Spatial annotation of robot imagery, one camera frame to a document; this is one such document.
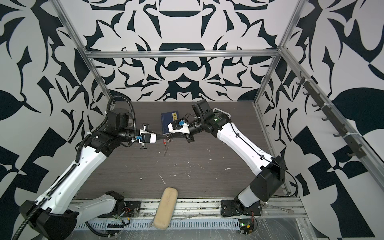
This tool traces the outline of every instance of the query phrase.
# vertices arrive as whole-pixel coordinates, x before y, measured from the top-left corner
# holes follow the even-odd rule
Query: black hook
[[[300,72],[300,77],[301,77],[301,80],[300,82],[296,83],[297,85],[304,83],[305,78],[301,75],[301,72]]]
[[[350,153],[348,152],[347,155],[348,155],[348,157],[353,157],[353,156],[356,156],[356,153],[354,152],[354,153],[350,154]]]

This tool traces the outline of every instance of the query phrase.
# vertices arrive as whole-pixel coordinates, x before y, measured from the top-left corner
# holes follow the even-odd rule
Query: table surface
[[[193,113],[191,102],[134,102],[138,128],[161,130],[161,113],[178,110],[179,118]],[[250,101],[210,102],[231,114],[237,128],[266,152],[269,149]],[[129,109],[125,102],[116,108]],[[139,144],[120,146],[91,174],[76,198],[93,199],[113,190],[126,198],[161,198],[166,187],[176,188],[179,198],[234,197],[254,179],[247,164],[212,134],[196,134],[194,143],[173,139],[164,157],[163,141],[140,150]]]

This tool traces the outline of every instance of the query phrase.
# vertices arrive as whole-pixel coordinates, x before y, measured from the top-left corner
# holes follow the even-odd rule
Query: black and white wallpaper
[[[276,49],[298,0],[63,0],[92,51]]]
[[[275,152],[285,158],[286,184],[301,197],[320,239],[382,239],[384,192],[352,153],[282,59],[259,101]]]
[[[384,158],[383,1],[310,0],[287,47]]]
[[[253,100],[272,57],[103,58],[114,94],[132,101]]]
[[[383,158],[382,1],[309,0],[287,47]],[[383,239],[384,192],[279,62],[259,106],[320,239]],[[288,183],[293,190],[295,182]]]
[[[69,166],[107,100],[47,0],[0,3],[0,225],[10,239]],[[20,239],[37,232],[28,226]]]

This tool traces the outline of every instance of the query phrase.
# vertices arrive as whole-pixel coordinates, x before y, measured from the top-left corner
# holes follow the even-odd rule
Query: black metal plate
[[[221,200],[221,216],[231,217],[231,216],[240,216],[240,215],[249,215],[252,216],[261,216],[262,207],[260,202],[252,204],[250,207],[246,208],[242,212],[236,208],[235,200]]]
[[[140,205],[141,205],[140,201],[124,201],[124,203],[125,203],[126,207],[129,208],[130,210],[128,210],[128,212],[124,213],[124,215],[121,216],[122,218],[123,217],[131,217],[134,212],[138,212],[138,213],[140,212]],[[112,216],[112,214],[103,214],[103,215],[100,215],[98,217],[105,218],[105,217],[113,217],[113,216]]]

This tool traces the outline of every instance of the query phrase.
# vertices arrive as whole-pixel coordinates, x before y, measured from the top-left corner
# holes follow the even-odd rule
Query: metal extrusion bar
[[[281,47],[285,47],[285,45],[291,38],[292,32],[295,29],[297,23],[299,22],[301,12],[303,11],[304,6],[307,2],[308,0],[299,0],[297,2],[295,10],[291,16],[291,19],[288,22],[287,28],[285,29],[285,32],[283,34],[283,37],[277,49],[280,49]]]
[[[308,0],[299,0],[297,2],[295,10],[293,11],[291,19],[288,22],[287,28],[285,28],[283,38],[281,39],[280,44],[277,47],[277,49],[281,49],[281,47],[285,47],[285,45],[287,44],[288,40],[290,39],[290,37],[292,35],[294,28],[296,27],[297,23],[299,22],[301,12],[303,11],[306,2],[308,2]],[[263,92],[265,91],[265,88],[269,82],[269,79],[271,78],[272,73],[276,69],[276,66],[279,63],[279,61],[280,61],[280,53],[278,52],[278,55],[276,57],[274,57],[272,63],[269,65],[268,71],[262,80],[262,84],[256,93],[255,99],[253,100],[253,102],[255,104],[257,104],[257,102],[259,101]]]
[[[327,116],[327,118],[324,118],[323,120],[330,120],[332,125],[338,131],[338,134],[334,134],[334,136],[342,137],[347,142],[350,148],[354,151],[354,154],[360,159],[361,163],[369,171],[381,189],[384,190],[384,162],[363,139],[358,131],[341,114],[339,109],[337,109],[322,89],[309,77],[308,73],[294,59],[290,51],[282,48],[279,50],[279,53],[299,79],[304,77],[301,84],[303,84],[305,89],[308,91],[308,94],[310,94],[315,100],[316,105],[314,106],[320,107]]]
[[[189,50],[189,51],[86,51],[87,58],[166,58],[276,56],[277,50]]]
[[[297,60],[293,57],[292,53],[287,48],[280,48],[278,52],[295,73],[295,75],[298,76],[299,80],[302,77],[304,77],[304,79],[312,79],[307,71],[301,67],[301,65],[297,62]]]
[[[79,35],[76,33],[76,30],[71,23],[67,13],[64,10],[63,5],[61,4],[60,0],[49,0],[52,4],[53,9],[57,13],[58,18],[60,19],[63,26],[67,29],[68,34],[70,38],[72,39],[73,43],[75,44],[77,50],[79,51],[83,61],[85,62],[86,66],[89,68],[89,70],[92,72],[93,76],[95,77],[96,82],[100,86],[101,90],[104,93],[104,96],[107,99],[110,99],[112,97],[110,91],[108,90],[107,86],[105,85],[104,80],[100,76],[99,72],[96,69],[96,66],[92,63],[90,59],[86,56],[84,52],[84,46],[81,42]]]
[[[264,76],[264,78],[262,80],[262,84],[261,84],[259,90],[256,93],[255,99],[253,100],[253,102],[255,104],[257,104],[257,102],[259,101],[259,99],[263,95],[263,92],[265,91],[265,88],[267,87],[268,82],[269,82],[269,80],[272,77],[273,71],[276,69],[277,64],[280,61],[280,58],[281,58],[281,56],[277,55],[276,57],[273,58],[271,64],[269,65],[268,70],[267,70],[267,72],[266,72],[266,74],[265,74],[265,76]]]

